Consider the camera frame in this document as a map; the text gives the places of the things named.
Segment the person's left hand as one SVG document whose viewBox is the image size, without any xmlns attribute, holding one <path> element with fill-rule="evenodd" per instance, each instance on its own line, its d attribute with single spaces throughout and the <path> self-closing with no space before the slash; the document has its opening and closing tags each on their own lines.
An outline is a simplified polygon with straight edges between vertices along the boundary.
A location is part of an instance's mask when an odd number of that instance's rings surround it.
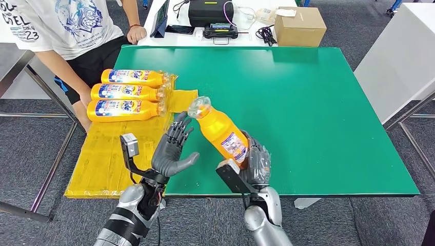
<svg viewBox="0 0 435 246">
<path fill-rule="evenodd" d="M 147 32 L 143 26 L 132 25 L 129 27 L 126 36 L 129 43 L 136 45 L 141 39 L 147 36 Z"/>
</svg>

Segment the person's right hand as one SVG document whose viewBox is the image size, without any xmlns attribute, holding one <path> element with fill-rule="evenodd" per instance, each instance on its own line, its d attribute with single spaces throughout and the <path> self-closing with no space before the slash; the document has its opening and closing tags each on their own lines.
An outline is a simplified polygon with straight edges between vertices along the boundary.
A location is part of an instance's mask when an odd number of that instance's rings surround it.
<svg viewBox="0 0 435 246">
<path fill-rule="evenodd" d="M 90 89 L 80 90 L 78 94 L 80 96 L 80 101 L 83 103 L 85 108 L 88 107 L 89 103 L 92 101 Z"/>
</svg>

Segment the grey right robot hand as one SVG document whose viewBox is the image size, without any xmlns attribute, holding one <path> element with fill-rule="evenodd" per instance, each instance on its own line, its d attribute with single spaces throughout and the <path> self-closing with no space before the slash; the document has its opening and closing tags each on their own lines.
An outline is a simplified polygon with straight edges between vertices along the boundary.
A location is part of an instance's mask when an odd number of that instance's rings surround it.
<svg viewBox="0 0 435 246">
<path fill-rule="evenodd" d="M 257 139 L 242 130 L 248 139 L 247 168 L 241 170 L 240 176 L 256 190 L 269 186 L 270 181 L 270 154 Z"/>
</svg>

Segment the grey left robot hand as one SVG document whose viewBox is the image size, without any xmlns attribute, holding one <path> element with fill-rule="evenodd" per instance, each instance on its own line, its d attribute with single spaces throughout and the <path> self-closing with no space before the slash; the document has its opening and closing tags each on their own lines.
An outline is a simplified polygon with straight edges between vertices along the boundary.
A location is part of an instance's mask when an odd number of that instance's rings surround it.
<svg viewBox="0 0 435 246">
<path fill-rule="evenodd" d="M 190 122 L 188 113 L 181 112 L 155 149 L 151 160 L 152 168 L 165 177 L 172 177 L 194 165 L 200 156 L 199 152 L 192 152 L 185 159 L 180 159 L 184 143 L 193 131 L 193 127 L 189 126 Z"/>
</svg>

